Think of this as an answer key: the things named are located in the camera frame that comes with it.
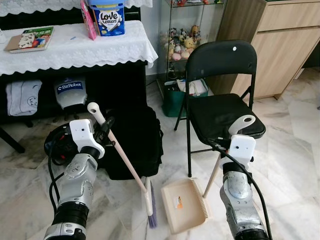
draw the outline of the marble floor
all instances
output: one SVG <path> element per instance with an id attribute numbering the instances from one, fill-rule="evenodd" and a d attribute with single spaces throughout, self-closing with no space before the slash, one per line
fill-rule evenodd
<path id="1" fill-rule="evenodd" d="M 148 105 L 164 133 L 162 164 L 151 178 L 158 227 L 149 229 L 144 199 L 133 180 L 110 180 L 99 169 L 94 204 L 88 216 L 88 240 L 231 240 L 225 207 L 220 199 L 222 173 L 217 175 L 208 201 L 213 219 L 190 231 L 171 235 L 161 197 L 161 187 L 187 178 L 186 123 L 173 131 L 176 118 L 165 117 L 156 83 L 147 87 Z M 315 240 L 320 236 L 320 74 L 306 69 L 279 100 L 259 99 L 253 110 L 266 125 L 257 140 L 250 171 L 259 185 L 269 213 L 274 240 Z M 82 118 L 89 117 L 84 113 Z M 25 148 L 18 154 L 0 139 L 0 240 L 42 240 L 53 220 L 49 200 L 48 158 L 43 143 L 49 131 L 63 124 L 50 119 L 34 121 L 33 128 L 20 123 L 3 125 Z M 203 149 L 191 132 L 193 150 Z M 204 189 L 218 154 L 192 155 L 193 177 Z M 58 174 L 63 169 L 55 167 Z M 258 194 L 253 199 L 263 218 Z"/>

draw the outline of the cabinet drawer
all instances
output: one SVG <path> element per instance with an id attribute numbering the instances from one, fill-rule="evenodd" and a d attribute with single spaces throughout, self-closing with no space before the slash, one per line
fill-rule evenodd
<path id="1" fill-rule="evenodd" d="M 320 2 L 267 5 L 258 32 L 320 26 L 319 12 Z"/>

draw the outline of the broom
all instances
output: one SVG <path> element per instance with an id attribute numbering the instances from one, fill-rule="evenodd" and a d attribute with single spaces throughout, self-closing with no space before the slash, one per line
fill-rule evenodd
<path id="1" fill-rule="evenodd" d="M 94 116 L 95 120 L 102 126 L 106 120 L 102 115 L 98 104 L 95 102 L 91 102 L 87 106 L 88 111 Z M 154 195 L 154 188 L 152 186 L 151 180 L 149 177 L 145 179 L 145 183 L 141 181 L 140 177 L 138 176 L 136 170 L 132 166 L 131 162 L 129 161 L 127 155 L 125 154 L 124 150 L 120 146 L 119 142 L 117 141 L 113 132 L 109 131 L 108 138 L 110 141 L 115 142 L 115 149 L 121 156 L 122 160 L 124 161 L 125 165 L 133 175 L 134 179 L 138 183 L 139 187 L 141 188 L 144 198 L 145 198 L 145 205 L 146 205 L 146 212 L 148 215 L 149 226 L 151 229 L 157 227 L 157 213 L 156 213 L 156 202 L 155 202 L 155 195 Z"/>

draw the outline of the chair seat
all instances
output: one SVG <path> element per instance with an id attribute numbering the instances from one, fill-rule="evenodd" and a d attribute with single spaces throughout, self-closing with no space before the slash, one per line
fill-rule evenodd
<path id="1" fill-rule="evenodd" d="M 255 116 L 255 122 L 238 133 L 261 138 L 266 131 L 265 125 L 252 112 L 247 104 L 234 93 L 207 97 L 189 98 L 189 115 L 193 128 L 201 142 L 219 137 L 229 138 L 229 127 L 239 117 Z"/>

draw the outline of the purple broom bristles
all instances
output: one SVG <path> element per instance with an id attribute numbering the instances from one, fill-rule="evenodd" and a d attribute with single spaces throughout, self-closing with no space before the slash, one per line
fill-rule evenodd
<path id="1" fill-rule="evenodd" d="M 157 227 L 157 210 L 156 210 L 156 199 L 154 194 L 154 187 L 151 185 L 151 199 L 152 199 L 152 211 L 153 214 L 149 216 L 149 226 L 151 229 L 155 229 Z"/>

